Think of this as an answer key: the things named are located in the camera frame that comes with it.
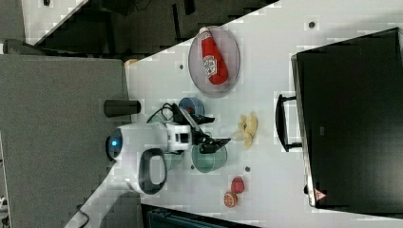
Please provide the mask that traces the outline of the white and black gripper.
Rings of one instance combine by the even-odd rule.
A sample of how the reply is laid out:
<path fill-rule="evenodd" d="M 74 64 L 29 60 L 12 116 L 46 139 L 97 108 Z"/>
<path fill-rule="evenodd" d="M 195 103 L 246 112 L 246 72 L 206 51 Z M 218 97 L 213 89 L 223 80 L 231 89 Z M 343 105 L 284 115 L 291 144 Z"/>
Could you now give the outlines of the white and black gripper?
<path fill-rule="evenodd" d="M 214 118 L 192 116 L 187 110 L 176 104 L 171 105 L 173 118 L 165 123 L 167 129 L 167 152 L 181 154 L 198 144 L 202 154 L 213 154 L 226 146 L 230 139 L 207 138 L 199 124 L 210 124 Z"/>

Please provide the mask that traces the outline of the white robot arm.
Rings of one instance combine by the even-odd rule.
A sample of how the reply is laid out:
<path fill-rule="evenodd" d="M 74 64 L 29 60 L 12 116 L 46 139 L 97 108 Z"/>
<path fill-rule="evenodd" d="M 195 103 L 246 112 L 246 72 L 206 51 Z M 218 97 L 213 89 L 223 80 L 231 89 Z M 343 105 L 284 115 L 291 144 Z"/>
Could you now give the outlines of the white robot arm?
<path fill-rule="evenodd" d="M 114 164 L 64 228 L 100 228 L 120 196 L 159 193 L 167 180 L 166 154 L 181 155 L 194 146 L 203 154 L 214 154 L 230 142 L 202 131 L 201 125 L 212 123 L 212 118 L 198 118 L 177 104 L 170 109 L 169 121 L 125 124 L 106 139 L 106 153 Z"/>

